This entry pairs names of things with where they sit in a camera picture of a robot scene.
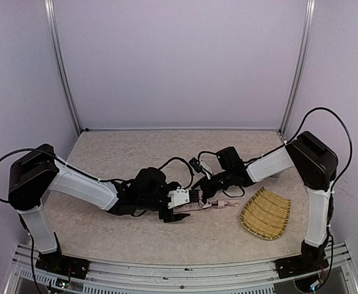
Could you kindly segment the pink and black folding umbrella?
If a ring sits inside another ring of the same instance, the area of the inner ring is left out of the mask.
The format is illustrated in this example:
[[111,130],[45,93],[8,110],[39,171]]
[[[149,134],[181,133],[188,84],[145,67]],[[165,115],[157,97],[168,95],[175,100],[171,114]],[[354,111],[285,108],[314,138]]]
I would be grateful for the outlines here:
[[219,200],[207,200],[203,202],[198,200],[196,202],[186,203],[177,207],[174,207],[173,211],[176,213],[187,213],[190,211],[201,211],[209,208],[224,209],[228,207],[237,207],[238,201],[230,199],[219,199]]

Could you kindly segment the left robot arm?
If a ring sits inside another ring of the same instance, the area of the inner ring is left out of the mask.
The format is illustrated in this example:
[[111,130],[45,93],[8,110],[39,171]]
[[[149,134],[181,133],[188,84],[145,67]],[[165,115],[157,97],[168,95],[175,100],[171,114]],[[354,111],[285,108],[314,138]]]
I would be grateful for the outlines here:
[[156,211],[165,223],[189,216],[174,211],[190,202],[189,190],[177,182],[168,183],[158,168],[143,168],[130,180],[103,180],[69,165],[56,156],[49,144],[25,150],[25,155],[10,166],[8,201],[39,251],[36,267],[70,277],[85,277],[89,262],[62,253],[42,204],[42,197],[51,191],[70,195],[115,216],[137,217],[137,211]]

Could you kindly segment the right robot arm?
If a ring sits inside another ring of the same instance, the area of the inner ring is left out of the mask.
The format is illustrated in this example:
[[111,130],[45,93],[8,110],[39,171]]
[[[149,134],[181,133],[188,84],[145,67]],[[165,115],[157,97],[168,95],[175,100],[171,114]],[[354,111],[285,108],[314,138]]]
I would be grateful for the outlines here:
[[338,157],[334,151],[311,132],[304,131],[251,160],[243,160],[233,146],[215,152],[214,156],[222,169],[214,175],[205,169],[200,158],[190,161],[196,172],[204,173],[193,185],[193,189],[200,190],[203,200],[233,186],[246,189],[279,173],[294,170],[308,200],[307,228],[300,254],[280,258],[276,265],[287,273],[318,270],[330,265],[326,247],[332,240],[329,226],[334,211],[334,185],[338,179]]

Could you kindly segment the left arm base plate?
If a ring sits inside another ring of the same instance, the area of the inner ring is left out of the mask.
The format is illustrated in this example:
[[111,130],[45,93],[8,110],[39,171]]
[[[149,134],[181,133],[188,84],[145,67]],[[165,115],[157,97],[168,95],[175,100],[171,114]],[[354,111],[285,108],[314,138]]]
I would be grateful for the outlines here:
[[83,258],[62,255],[60,257],[39,257],[36,267],[49,273],[76,279],[85,279],[90,262]]

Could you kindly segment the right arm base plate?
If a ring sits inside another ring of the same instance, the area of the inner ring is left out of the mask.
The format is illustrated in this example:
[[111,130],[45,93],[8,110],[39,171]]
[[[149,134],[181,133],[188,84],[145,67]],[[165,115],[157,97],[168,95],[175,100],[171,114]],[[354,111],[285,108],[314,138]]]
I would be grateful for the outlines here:
[[280,279],[299,276],[313,271],[327,268],[329,262],[325,257],[320,258],[314,263],[305,263],[301,255],[279,258],[275,261],[276,270]]

